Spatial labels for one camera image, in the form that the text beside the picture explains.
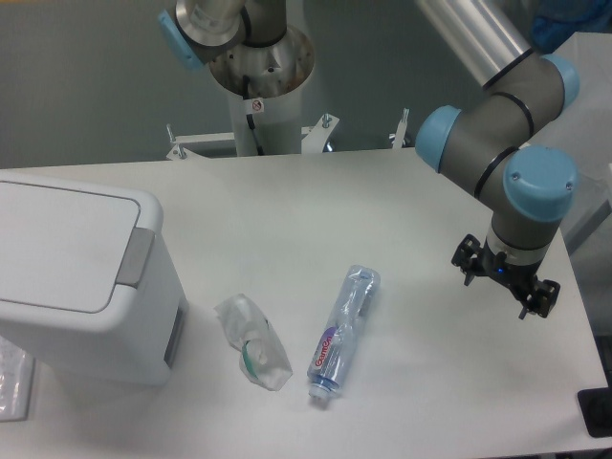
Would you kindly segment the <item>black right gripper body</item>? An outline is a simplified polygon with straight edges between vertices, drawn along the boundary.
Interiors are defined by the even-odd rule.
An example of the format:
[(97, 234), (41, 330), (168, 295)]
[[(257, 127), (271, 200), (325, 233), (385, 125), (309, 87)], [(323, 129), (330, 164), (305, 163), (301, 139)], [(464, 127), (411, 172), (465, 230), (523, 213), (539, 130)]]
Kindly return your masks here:
[(506, 287), (513, 295), (528, 295), (534, 288), (539, 263), (516, 265), (507, 260), (507, 254), (493, 253), (484, 248), (479, 256), (485, 276)]

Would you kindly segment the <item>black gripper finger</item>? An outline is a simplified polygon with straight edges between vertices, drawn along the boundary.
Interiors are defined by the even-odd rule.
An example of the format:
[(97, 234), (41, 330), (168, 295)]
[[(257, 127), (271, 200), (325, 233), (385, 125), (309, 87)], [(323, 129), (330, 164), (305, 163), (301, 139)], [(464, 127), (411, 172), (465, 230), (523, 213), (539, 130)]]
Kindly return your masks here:
[(451, 258), (451, 264), (464, 275), (464, 285), (469, 286), (475, 277), (482, 276), (482, 247), (479, 240), (467, 234)]
[(531, 290), (521, 293), (518, 297), (522, 305), (518, 318), (524, 319), (527, 315), (546, 318), (557, 304), (560, 285), (553, 280), (535, 280)]

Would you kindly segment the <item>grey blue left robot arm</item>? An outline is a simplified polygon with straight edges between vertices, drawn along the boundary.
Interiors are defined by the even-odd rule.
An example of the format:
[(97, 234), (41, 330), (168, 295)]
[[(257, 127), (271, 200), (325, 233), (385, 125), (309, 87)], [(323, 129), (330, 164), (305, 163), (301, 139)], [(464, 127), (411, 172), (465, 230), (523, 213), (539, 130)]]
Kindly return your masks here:
[(286, 287), (323, 283), (348, 264), (409, 268), (396, 201), (367, 176), (415, 159), (304, 152), (300, 87), (313, 60), (284, 2), (179, 1), (159, 22), (185, 64), (208, 65), (229, 96), (238, 155), (208, 161), (205, 172), (229, 218), (222, 254), (241, 276)]

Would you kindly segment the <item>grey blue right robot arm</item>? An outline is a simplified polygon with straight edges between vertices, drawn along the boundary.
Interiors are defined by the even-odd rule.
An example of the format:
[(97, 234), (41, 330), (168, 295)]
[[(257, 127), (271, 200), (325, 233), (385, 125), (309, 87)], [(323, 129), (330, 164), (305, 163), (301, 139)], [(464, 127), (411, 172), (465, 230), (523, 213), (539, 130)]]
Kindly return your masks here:
[(484, 240), (467, 235), (451, 262), (467, 281), (487, 277), (524, 315), (547, 317), (560, 287), (541, 265), (578, 187), (567, 153), (533, 143), (579, 94), (576, 67), (533, 50), (492, 1), (422, 1), (419, 9), (486, 93), (469, 110), (432, 112), (415, 141), (435, 172), (489, 208)]

